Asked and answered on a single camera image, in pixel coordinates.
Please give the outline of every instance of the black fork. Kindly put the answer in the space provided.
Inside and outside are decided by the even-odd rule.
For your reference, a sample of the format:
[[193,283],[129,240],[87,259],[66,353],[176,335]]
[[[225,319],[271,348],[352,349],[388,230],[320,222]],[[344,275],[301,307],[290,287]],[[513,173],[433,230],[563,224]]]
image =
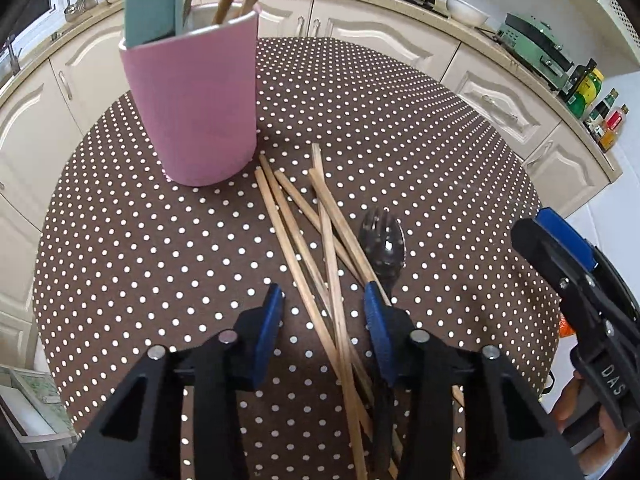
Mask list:
[[[358,242],[380,281],[388,298],[398,282],[406,259],[402,226],[389,209],[369,210],[360,225]],[[394,393],[380,376],[374,373],[373,442],[371,466],[374,472],[386,471],[392,450]]]

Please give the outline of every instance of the brown tablecloth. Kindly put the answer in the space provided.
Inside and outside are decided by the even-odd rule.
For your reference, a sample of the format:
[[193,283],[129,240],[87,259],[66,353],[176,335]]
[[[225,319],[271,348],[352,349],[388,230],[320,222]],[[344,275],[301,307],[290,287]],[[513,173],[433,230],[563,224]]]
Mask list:
[[[513,223],[540,202],[494,128],[423,73],[351,43],[260,40],[257,63],[258,150],[311,200],[320,142],[354,231],[374,206],[401,218],[408,254],[393,301],[451,345],[500,345],[540,390],[558,341],[557,297],[511,249]],[[34,299],[50,367],[82,430],[149,345],[197,345],[277,282],[287,304],[268,379],[239,394],[248,466],[263,478],[352,478],[341,390],[292,286],[256,165],[216,186],[175,184],[130,94],[116,101],[63,170],[44,226]],[[322,263],[319,235],[298,220]],[[342,290],[352,341],[373,366],[348,271]],[[456,426],[463,451],[462,414]]]

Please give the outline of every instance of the finger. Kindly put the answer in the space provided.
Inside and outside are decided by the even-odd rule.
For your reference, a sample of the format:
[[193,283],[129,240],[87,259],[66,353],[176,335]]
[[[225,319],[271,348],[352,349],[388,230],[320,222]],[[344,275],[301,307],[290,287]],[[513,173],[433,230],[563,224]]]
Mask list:
[[551,410],[551,417],[556,421],[560,431],[564,430],[564,422],[575,410],[581,383],[582,381],[579,379],[571,379],[562,390],[560,398]]
[[604,406],[600,408],[600,427],[604,437],[588,447],[578,457],[580,468],[585,475],[590,475],[601,469],[625,443],[626,431],[618,430],[611,420]]

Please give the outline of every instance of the green appliance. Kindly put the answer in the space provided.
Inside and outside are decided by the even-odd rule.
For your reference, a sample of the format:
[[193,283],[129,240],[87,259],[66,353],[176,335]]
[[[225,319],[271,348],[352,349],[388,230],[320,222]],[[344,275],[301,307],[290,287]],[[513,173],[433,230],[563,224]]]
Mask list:
[[496,40],[530,70],[542,76],[552,90],[564,88],[574,65],[562,52],[551,27],[533,16],[507,14]]

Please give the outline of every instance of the cream cabinet door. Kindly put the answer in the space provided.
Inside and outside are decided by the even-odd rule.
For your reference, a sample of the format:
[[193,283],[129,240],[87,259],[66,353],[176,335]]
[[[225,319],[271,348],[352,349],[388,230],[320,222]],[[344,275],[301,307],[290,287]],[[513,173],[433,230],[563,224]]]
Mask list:
[[531,155],[560,123],[523,83],[466,45],[458,49],[441,83],[487,118],[521,158]]
[[40,232],[0,197],[0,364],[23,367],[33,325],[31,285]]
[[[211,4],[217,1],[202,0],[202,3]],[[259,0],[258,2],[262,7],[258,21],[258,36],[261,38],[306,36],[313,0]]]
[[591,152],[564,123],[524,162],[543,206],[564,218],[609,183]]
[[123,24],[124,12],[117,12],[73,38],[50,58],[60,91],[83,134],[129,90],[118,50]]
[[460,42],[392,10],[356,0],[314,0],[310,36],[350,41],[440,81]]
[[81,140],[48,61],[0,108],[0,194],[37,228]]

